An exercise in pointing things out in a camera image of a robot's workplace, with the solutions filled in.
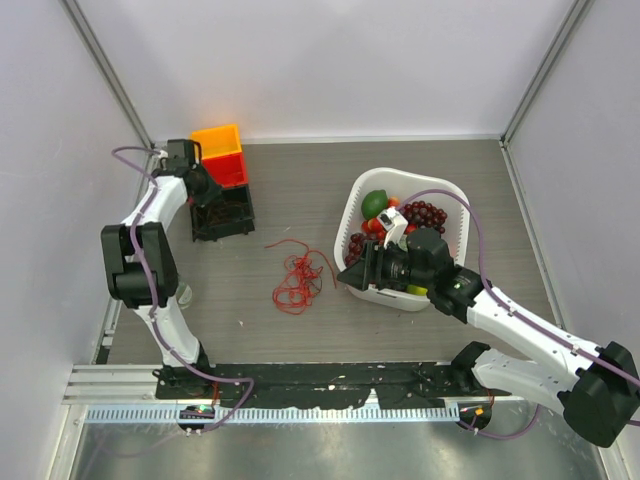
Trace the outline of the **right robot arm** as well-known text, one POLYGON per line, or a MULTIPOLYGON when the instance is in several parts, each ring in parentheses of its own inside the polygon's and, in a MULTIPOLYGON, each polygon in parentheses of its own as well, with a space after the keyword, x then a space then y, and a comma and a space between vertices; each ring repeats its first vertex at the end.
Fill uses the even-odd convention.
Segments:
POLYGON ((525 355, 516 360, 470 344, 451 371, 465 395, 485 387, 524 397, 560 414, 584 440, 607 448, 639 408, 639 376, 631 352, 570 334, 528 312, 480 274, 456 264, 432 230, 416 230, 407 244, 365 243, 338 280, 354 289, 388 284, 423 287, 441 313, 484 330, 525 355))

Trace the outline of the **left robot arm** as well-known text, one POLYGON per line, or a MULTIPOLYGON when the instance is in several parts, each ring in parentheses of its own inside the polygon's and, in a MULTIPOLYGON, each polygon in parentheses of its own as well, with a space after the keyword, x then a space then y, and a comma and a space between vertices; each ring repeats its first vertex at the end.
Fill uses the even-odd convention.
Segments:
POLYGON ((111 155, 141 173, 147 190, 124 220, 101 231, 109 294, 151 332, 162 356, 158 380, 168 383, 176 373, 187 396, 203 398, 218 379, 178 305, 179 273, 166 229, 183 205, 206 206, 222 187, 201 164, 202 147, 194 140, 170 140, 163 149, 121 146, 111 155))

